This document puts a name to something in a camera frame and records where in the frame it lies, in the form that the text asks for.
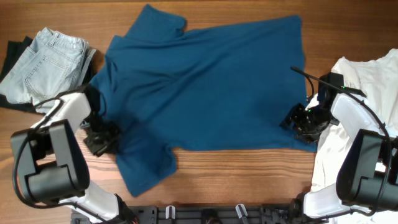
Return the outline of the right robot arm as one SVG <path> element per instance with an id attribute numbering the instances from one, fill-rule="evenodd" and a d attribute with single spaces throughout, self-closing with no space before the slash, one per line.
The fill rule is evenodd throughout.
<path id="1" fill-rule="evenodd" d="M 330 124 L 342 125 L 352 140 L 336 182 L 316 192 L 303 192 L 284 210 L 289 223 L 326 223 L 330 218 L 397 211 L 397 134 L 366 104 L 359 89 L 344 86 L 343 76 L 318 79 L 319 104 L 295 105 L 281 122 L 295 138 L 313 143 Z"/>

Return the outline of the blue t-shirt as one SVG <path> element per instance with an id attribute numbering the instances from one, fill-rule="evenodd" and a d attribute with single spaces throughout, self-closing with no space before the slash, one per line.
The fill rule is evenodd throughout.
<path id="1" fill-rule="evenodd" d="M 185 18 L 146 5 L 113 37 L 91 85 L 105 121 L 121 132 L 116 163 L 138 196 L 175 173 L 173 148 L 299 149 L 314 144 L 281 127 L 306 98 L 302 21 L 185 30 Z"/>

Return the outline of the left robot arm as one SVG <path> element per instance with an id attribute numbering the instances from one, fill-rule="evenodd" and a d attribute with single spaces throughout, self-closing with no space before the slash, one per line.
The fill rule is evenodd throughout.
<path id="1" fill-rule="evenodd" d="M 59 93 L 45 116 L 11 136 L 14 153 L 12 184 L 18 199 L 36 209 L 70 207 L 91 223 L 138 223 L 120 196 L 90 179 L 75 133 L 84 129 L 84 143 L 94 156 L 116 153 L 120 130 L 102 119 L 104 96 L 83 85 Z"/>

